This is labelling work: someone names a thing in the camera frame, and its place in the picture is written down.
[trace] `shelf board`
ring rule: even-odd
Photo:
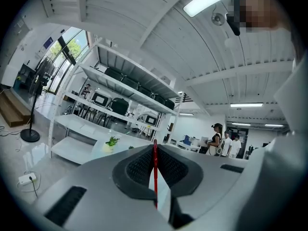
[[[107,67],[115,67],[127,75],[134,77],[141,85],[147,86],[151,91],[161,95],[165,99],[180,97],[172,87],[139,63],[101,43],[97,46],[101,64]],[[106,56],[105,59],[109,58],[109,61],[104,61],[103,56]]]
[[[144,95],[143,93],[129,87],[128,85],[123,84],[122,82],[113,79],[112,77],[102,73],[99,70],[94,69],[93,67],[86,66],[84,64],[79,65],[89,79],[107,87],[108,89],[123,95],[145,107],[148,107],[152,110],[162,112],[162,113],[171,113],[176,115],[177,112],[174,110],[169,109],[168,107],[164,106],[163,104],[155,101],[154,99]]]
[[[134,124],[143,126],[143,127],[147,127],[147,128],[153,129],[153,130],[160,131],[160,128],[159,128],[159,127],[154,127],[154,126],[151,126],[151,125],[149,125],[149,124],[146,124],[146,123],[137,121],[137,120],[135,120],[135,119],[133,119],[133,118],[129,118],[129,117],[127,117],[127,116],[120,115],[120,114],[118,114],[118,113],[112,112],[111,110],[107,110],[107,109],[105,109],[105,108],[103,108],[103,107],[101,107],[101,106],[98,106],[98,105],[96,105],[96,104],[94,104],[94,103],[91,103],[91,102],[89,102],[89,101],[86,100],[86,99],[80,98],[80,97],[78,97],[77,95],[74,95],[74,94],[72,94],[72,93],[69,93],[68,91],[65,92],[65,95],[68,96],[68,97],[70,97],[70,98],[72,98],[72,99],[74,99],[74,100],[76,100],[76,101],[78,101],[78,102],[80,102],[80,103],[85,104],[86,106],[90,106],[90,107],[93,108],[93,109],[102,111],[102,112],[104,112],[104,113],[106,113],[106,114],[109,114],[109,115],[111,115],[111,116],[120,118],[120,119],[125,120],[125,121],[127,121],[127,122],[131,122],[131,123],[134,123]]]
[[[93,145],[66,137],[55,144],[51,151],[57,155],[78,164],[84,164],[91,159]]]
[[[77,115],[60,115],[55,117],[55,121],[61,125],[94,140],[108,141],[111,136],[116,136],[121,140],[134,141],[138,146],[150,144],[150,141],[129,136],[125,133],[104,128]]]

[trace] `blue sign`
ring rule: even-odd
[[[47,48],[51,45],[52,42],[53,42],[53,40],[52,40],[52,38],[50,37],[50,38],[45,42],[44,47],[47,49]]]

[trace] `black round base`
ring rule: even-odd
[[[39,133],[33,129],[31,130],[31,133],[30,133],[30,129],[27,128],[20,132],[20,138],[22,138],[26,142],[32,143],[32,142],[38,141],[40,136],[39,136]]]

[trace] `tree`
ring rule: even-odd
[[[76,39],[72,39],[67,47],[69,48],[69,50],[71,51],[74,59],[77,58],[78,54],[80,53],[81,51],[81,45],[79,45],[77,42],[76,42]],[[51,57],[54,59],[56,57],[56,55],[60,52],[60,50],[62,49],[61,45],[59,44],[59,42],[56,42],[51,48],[50,48],[50,51],[51,51]]]

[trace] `wooden step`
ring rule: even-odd
[[[30,119],[31,112],[15,97],[10,90],[6,90],[2,94],[4,94],[7,101],[11,104],[11,108],[14,109],[14,111],[26,124]]]
[[[6,99],[3,93],[0,94],[0,113],[11,128],[25,124],[17,112],[12,109],[11,103]]]

